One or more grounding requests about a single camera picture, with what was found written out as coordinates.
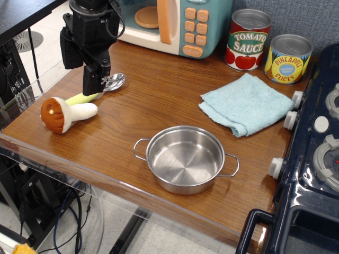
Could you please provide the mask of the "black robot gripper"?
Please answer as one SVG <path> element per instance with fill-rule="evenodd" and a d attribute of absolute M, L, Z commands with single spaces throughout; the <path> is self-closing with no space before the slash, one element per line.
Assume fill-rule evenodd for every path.
<path fill-rule="evenodd" d="M 83 95 L 101 93 L 111 71 L 109 48 L 117 41 L 120 6 L 116 1 L 69 1 L 63 15 L 60 48 L 66 69 L 86 64 Z"/>

